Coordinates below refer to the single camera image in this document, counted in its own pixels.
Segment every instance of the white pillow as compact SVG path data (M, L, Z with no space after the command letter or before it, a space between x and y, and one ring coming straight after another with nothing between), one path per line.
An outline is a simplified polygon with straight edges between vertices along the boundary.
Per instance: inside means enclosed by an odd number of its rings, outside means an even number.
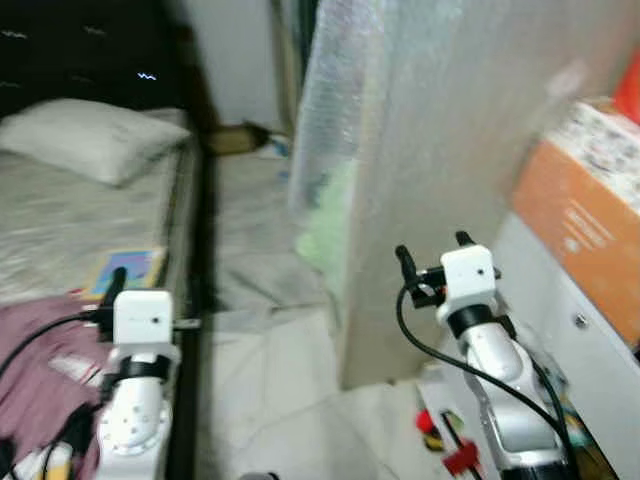
M0 150L121 185L188 131L133 110L60 99L0 123Z

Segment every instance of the screw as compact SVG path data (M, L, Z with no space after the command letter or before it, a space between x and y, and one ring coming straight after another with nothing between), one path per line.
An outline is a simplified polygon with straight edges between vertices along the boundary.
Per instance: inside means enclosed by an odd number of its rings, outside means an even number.
M576 327L578 327L581 330L584 330L589 326L589 322L587 321L587 318L581 313L578 313L574 317L573 323L575 323Z

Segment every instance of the black cable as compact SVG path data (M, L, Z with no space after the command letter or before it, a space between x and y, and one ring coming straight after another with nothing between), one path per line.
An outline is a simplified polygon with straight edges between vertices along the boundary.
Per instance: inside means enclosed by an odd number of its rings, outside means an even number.
M551 403L553 404L553 410L556 413L556 417L558 417L558 423L560 424L560 428L562 429L562 434L560 438L562 440L562 445L567 454L567 460L569 463L569 468L571 469L573 475L579 479L580 478L580 469L578 468L578 460L576 459L576 452L573 450L571 445L571 438L569 437L569 429L567 428L567 419L564 417L564 409L562 408L562 403L558 398L558 394L553 389L553 385L549 381L549 377L544 372L544 369L536 363L535 360L531 359L531 363L533 364L533 369L538 374L540 381L542 382L543 387L551 397Z
M16 348L14 348L11 351L11 353L9 353L9 355L7 355L7 358L4 359L2 364L0 364L0 379L2 378L2 375L4 375L4 373L9 368L9 365L11 365L11 362L13 362L15 360L15 358L18 355L20 355L20 353L25 348L27 348L27 346L31 342L33 342L36 338L44 335L49 330L52 330L52 329L54 329L56 327L59 327L60 325L64 325L64 324L70 323L70 322L87 320L88 316L89 316L89 314L87 312L82 312L82 313L77 313L77 314L74 314L74 315L70 315L68 317L63 317L63 318L60 318L59 320L56 320L56 321L51 322L51 323L48 323L47 325L44 325L43 327L40 327L35 332L31 333L27 338L22 340L22 342L20 342L18 344L18 346ZM11 480L20 480L18 478L18 476L16 475L16 473L15 473L15 471L13 469L13 466L11 465L11 461L5 456L5 454L2 451L2 449L0 449L0 462L2 462L2 464L3 464L2 466L4 467L4 469L9 472L9 475L11 476Z
M522 403L524 403L527 407L529 407L531 410L533 410L538 415L540 415L542 419L545 422L547 422L551 426L551 428L553 428L558 433L558 435L562 438L562 429L560 428L560 425L558 424L558 422L551 415L549 415L542 408L540 408L535 402L533 402L533 400L528 398L526 395L523 395L522 393L518 392L514 388L511 388L506 383L489 375L488 373L485 373L482 370L478 370L477 368L474 368L471 365L461 362L460 360L457 360L453 357L445 355L444 353L439 352L435 348L431 348L428 345L425 345L424 343L422 343L420 340L418 340L418 338L416 338L413 335L413 333L411 333L411 331L407 328L407 325L404 321L404 316L402 314L402 302L404 301L404 296L406 295L407 291L408 291L407 286L403 285L402 288L400 289L400 292L398 292L398 298L396 300L396 318L398 320L398 325L400 326L400 330L402 330L402 333L404 334L404 336L407 337L407 340L409 340L409 342L411 342L411 344L413 344L414 347L426 353L427 355L430 355L434 358L437 358L438 360L448 363L449 365L453 365L454 367L457 367L477 377L480 377L483 380L486 380L487 382L504 390L508 394L514 396L515 398L520 400Z
M0 439L0 460L2 461L0 477L9 476L12 480L17 480L18 476L12 465L15 451L16 446L10 437Z
M85 406L87 407L87 409L84 412L82 412L85 416L83 416L82 414L78 414L78 411ZM47 474L48 474L47 471L49 469L49 461L51 460L51 455L53 455L54 450L56 449L58 444L62 441L62 439L69 433L69 430L72 427L74 427L78 421L86 419L88 415L91 415L91 421L93 423L93 414L98 410L100 410L102 407L103 405L101 404L93 405L93 406L88 406L85 404L78 407L78 409L71 414L71 416L67 419L65 424L60 429L60 431L55 435L55 437L53 437L53 440L51 441L49 450L47 450L47 453L44 457L44 462L42 463L42 471L40 474L41 480L47 480Z

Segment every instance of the cardboard box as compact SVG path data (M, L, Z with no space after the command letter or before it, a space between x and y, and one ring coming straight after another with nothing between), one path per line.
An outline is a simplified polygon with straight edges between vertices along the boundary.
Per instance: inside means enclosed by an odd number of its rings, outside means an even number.
M640 129L617 117L607 103L576 105L535 150L513 205L633 348L640 342Z

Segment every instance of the bubble wrap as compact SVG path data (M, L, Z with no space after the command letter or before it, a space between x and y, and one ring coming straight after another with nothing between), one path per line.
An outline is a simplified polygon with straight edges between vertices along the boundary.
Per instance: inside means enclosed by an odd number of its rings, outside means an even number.
M611 92L637 27L635 0L321 3L289 203L307 221L336 166L355 163L347 253L326 262L344 269L344 385L424 360L394 322L394 247L432 265L457 229L490 244L528 147L573 99ZM433 342L432 318L409 324Z

